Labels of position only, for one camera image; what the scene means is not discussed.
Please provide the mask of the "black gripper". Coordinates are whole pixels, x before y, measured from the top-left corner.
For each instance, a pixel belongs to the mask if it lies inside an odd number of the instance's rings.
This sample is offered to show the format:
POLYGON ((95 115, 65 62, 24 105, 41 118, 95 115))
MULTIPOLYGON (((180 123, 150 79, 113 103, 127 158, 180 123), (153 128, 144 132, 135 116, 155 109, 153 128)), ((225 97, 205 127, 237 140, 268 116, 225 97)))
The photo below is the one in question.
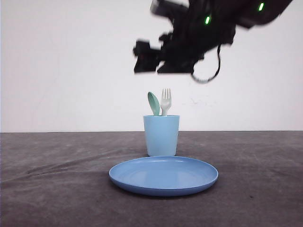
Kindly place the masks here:
POLYGON ((134 73, 193 73, 204 53, 233 43, 236 25, 220 17, 214 0, 191 0, 187 7, 169 0, 154 0, 150 10, 168 18, 173 30, 159 37, 160 49, 152 49, 149 42, 136 41, 134 73), (161 61, 164 64, 156 70, 161 61))

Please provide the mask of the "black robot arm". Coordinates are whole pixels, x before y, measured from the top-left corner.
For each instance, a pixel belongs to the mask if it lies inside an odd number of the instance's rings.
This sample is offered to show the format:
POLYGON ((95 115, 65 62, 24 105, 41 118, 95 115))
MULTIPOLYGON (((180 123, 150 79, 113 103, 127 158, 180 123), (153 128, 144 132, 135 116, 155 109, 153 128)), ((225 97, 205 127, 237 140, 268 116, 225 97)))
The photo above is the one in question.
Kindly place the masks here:
POLYGON ((289 0, 191 0, 189 5, 154 0, 151 13, 168 18, 173 30, 159 37, 160 49, 137 40, 136 73, 193 73, 204 54, 222 44, 232 44, 236 26, 250 29, 276 19, 289 0))

